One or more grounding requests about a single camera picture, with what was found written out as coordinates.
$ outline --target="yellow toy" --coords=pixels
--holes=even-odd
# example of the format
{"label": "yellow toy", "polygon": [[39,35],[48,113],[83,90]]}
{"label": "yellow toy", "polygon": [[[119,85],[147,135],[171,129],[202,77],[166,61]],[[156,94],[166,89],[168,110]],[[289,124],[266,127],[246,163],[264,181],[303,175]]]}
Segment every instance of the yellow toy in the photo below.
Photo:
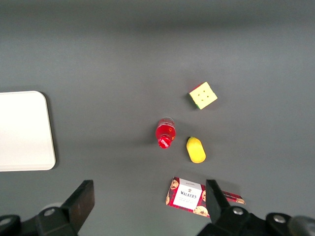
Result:
{"label": "yellow toy", "polygon": [[206,153],[201,141],[195,137],[190,137],[187,141],[187,151],[193,163],[201,163],[206,159]]}
{"label": "yellow toy", "polygon": [[191,91],[189,95],[199,109],[205,108],[218,98],[207,82],[200,84],[193,91]]}

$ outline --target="white label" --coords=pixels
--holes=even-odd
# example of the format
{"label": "white label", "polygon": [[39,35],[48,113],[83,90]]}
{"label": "white label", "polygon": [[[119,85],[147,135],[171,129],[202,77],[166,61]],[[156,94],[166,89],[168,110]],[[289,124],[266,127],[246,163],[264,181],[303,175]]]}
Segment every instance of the white label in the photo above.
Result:
{"label": "white label", "polygon": [[194,210],[202,193],[201,185],[184,179],[179,179],[179,186],[174,198],[174,205]]}

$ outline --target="yellow plastic fruit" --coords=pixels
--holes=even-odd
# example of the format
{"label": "yellow plastic fruit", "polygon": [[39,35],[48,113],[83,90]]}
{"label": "yellow plastic fruit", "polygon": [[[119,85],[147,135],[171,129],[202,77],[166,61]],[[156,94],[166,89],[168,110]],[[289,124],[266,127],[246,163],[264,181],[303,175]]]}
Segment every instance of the yellow plastic fruit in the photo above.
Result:
{"label": "yellow plastic fruit", "polygon": [[201,141],[195,137],[190,137],[187,141],[187,151],[193,163],[201,163],[206,159],[206,153]]}

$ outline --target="screw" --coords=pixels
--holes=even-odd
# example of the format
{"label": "screw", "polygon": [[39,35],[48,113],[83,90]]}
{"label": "screw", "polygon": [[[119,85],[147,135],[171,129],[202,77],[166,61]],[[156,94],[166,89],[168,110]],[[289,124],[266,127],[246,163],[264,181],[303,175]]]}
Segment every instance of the screw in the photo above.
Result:
{"label": "screw", "polygon": [[234,214],[236,214],[236,215],[243,215],[243,214],[244,214],[243,210],[242,210],[241,208],[239,208],[239,207],[235,207],[235,208],[233,209],[233,212],[234,212]]}
{"label": "screw", "polygon": [[283,217],[283,216],[280,216],[280,215],[274,215],[274,220],[275,220],[276,222],[278,222],[278,223],[281,223],[281,224],[285,223],[284,217]]}
{"label": "screw", "polygon": [[11,218],[6,218],[0,221],[0,226],[6,225],[11,222]]}
{"label": "screw", "polygon": [[55,213],[55,209],[49,209],[47,211],[44,212],[44,216],[49,216]]}

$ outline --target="shortbread box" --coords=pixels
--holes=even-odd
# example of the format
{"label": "shortbread box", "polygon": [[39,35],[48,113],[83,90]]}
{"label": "shortbread box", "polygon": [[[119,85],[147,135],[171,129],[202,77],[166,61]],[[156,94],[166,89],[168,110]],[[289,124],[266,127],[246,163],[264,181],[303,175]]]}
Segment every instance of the shortbread box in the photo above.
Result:
{"label": "shortbread box", "polygon": [[[245,204],[241,196],[225,191],[222,192],[228,201]],[[210,217],[206,207],[205,185],[182,178],[173,178],[166,196],[166,205]]]}

